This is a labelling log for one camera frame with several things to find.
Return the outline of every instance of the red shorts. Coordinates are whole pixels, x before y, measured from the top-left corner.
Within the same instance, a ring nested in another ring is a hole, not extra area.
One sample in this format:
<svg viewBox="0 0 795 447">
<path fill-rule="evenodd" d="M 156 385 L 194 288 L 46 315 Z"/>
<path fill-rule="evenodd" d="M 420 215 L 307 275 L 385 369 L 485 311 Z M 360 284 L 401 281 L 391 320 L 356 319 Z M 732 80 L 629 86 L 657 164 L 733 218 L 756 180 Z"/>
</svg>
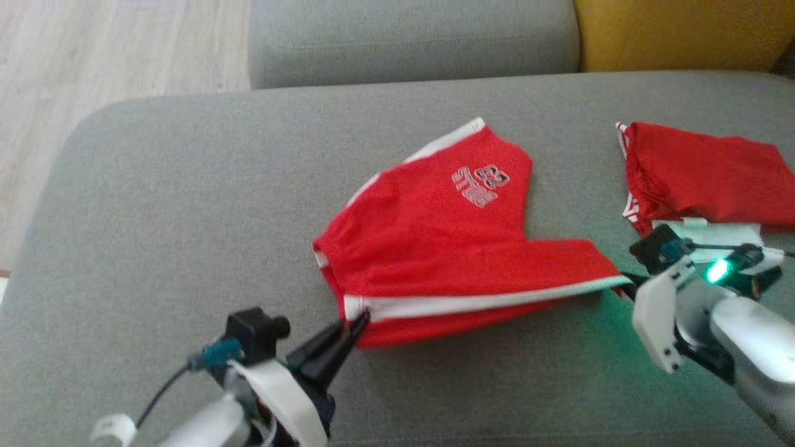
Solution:
<svg viewBox="0 0 795 447">
<path fill-rule="evenodd" d="M 587 240 L 525 239 L 533 162 L 476 119 L 370 179 L 314 243 L 359 346 L 422 340 L 628 281 Z"/>
<path fill-rule="evenodd" d="M 653 220 L 683 217 L 795 230 L 795 175 L 776 146 L 647 122 L 616 127 L 630 190 L 623 215 L 641 235 Z"/>
</svg>

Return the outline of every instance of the gray sofa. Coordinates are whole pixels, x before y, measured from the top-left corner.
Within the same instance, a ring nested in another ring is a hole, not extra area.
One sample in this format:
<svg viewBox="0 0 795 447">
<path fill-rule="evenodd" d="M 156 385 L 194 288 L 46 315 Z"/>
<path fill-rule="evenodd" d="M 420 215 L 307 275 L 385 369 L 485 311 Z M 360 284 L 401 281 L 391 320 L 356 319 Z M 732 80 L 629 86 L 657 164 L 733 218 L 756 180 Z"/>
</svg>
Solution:
<svg viewBox="0 0 795 447">
<path fill-rule="evenodd" d="M 343 72 L 328 82 L 385 80 Z M 253 85 L 292 77 L 264 73 Z M 137 415 L 236 309 L 286 315 L 281 352 L 299 344 L 337 316 L 312 240 L 373 173 L 475 116 L 535 162 L 529 238 L 588 238 L 641 273 L 614 123 L 772 142 L 794 167 L 793 115 L 794 82 L 745 72 L 281 88 L 105 108 L 64 145 L 0 309 L 0 445 L 85 445 L 96 418 Z M 795 249 L 792 235 L 766 241 Z M 793 288 L 787 274 L 767 298 L 790 320 Z M 354 352 L 332 384 L 332 444 L 778 445 L 704 369 L 658 370 L 630 315 L 606 293 Z M 207 376 L 183 379 L 137 443 L 155 444 L 219 394 Z"/>
</svg>

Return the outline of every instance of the green led light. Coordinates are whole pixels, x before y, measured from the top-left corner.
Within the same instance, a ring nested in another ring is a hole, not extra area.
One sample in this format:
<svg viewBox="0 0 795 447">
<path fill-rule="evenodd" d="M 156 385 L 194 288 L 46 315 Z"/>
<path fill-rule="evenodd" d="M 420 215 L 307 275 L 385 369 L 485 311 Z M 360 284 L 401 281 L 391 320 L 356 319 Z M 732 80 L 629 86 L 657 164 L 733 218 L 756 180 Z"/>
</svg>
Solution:
<svg viewBox="0 0 795 447">
<path fill-rule="evenodd" d="M 726 259 L 718 259 L 707 270 L 707 281 L 710 284 L 715 284 L 727 273 L 729 273 L 729 263 L 726 262 Z"/>
</svg>

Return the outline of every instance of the embroidered logo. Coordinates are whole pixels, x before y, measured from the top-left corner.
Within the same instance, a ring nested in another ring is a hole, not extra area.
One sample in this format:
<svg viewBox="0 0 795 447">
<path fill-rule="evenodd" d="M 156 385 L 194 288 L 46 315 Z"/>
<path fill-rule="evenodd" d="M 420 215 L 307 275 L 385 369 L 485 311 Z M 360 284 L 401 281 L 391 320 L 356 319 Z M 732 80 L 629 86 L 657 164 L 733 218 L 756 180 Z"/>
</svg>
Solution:
<svg viewBox="0 0 795 447">
<path fill-rule="evenodd" d="M 496 189 L 510 181 L 508 175 L 494 165 L 477 169 L 475 176 L 489 189 Z M 487 191 L 486 188 L 478 183 L 467 166 L 462 166 L 452 174 L 452 182 L 456 184 L 456 189 L 461 191 L 461 195 L 478 208 L 485 207 L 498 197 L 496 192 Z"/>
<path fill-rule="evenodd" d="M 489 189 L 496 189 L 500 186 L 504 186 L 506 183 L 510 181 L 510 177 L 508 177 L 508 174 L 497 169 L 497 166 L 494 165 L 484 166 L 476 170 L 475 175 L 481 181 L 483 181 L 483 183 Z"/>
</svg>

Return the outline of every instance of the wooden floor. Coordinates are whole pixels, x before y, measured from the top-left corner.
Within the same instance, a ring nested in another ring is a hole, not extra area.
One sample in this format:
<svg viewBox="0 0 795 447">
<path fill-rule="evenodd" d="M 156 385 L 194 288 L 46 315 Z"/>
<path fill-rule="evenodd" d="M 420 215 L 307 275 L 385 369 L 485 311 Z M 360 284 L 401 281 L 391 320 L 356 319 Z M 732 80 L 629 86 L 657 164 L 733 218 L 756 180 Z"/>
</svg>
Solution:
<svg viewBox="0 0 795 447">
<path fill-rule="evenodd" d="M 124 99 L 249 89 L 250 0 L 0 0 L 0 270 L 77 123 Z"/>
</svg>

